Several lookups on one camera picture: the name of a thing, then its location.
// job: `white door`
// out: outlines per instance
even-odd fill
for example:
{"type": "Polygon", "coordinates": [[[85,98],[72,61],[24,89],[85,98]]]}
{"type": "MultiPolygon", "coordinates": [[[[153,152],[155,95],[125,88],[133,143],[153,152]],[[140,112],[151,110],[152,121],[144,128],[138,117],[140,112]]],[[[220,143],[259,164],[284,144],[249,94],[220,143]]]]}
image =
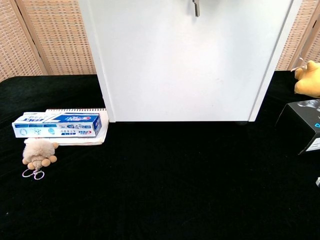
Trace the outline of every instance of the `white door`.
{"type": "Polygon", "coordinates": [[[301,0],[80,0],[115,121],[254,121],[301,0]]]}

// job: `black fabric surface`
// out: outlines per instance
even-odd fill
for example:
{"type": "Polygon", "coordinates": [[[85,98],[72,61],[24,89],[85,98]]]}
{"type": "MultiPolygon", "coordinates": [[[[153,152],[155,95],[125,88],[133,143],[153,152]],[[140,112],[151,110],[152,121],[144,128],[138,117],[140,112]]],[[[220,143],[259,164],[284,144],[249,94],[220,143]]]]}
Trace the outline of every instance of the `black fabric surface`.
{"type": "Polygon", "coordinates": [[[318,152],[297,156],[274,125],[294,76],[276,72],[256,122],[111,123],[99,146],[61,146],[22,178],[27,111],[103,107],[97,77],[0,83],[0,239],[319,239],[318,152]]]}

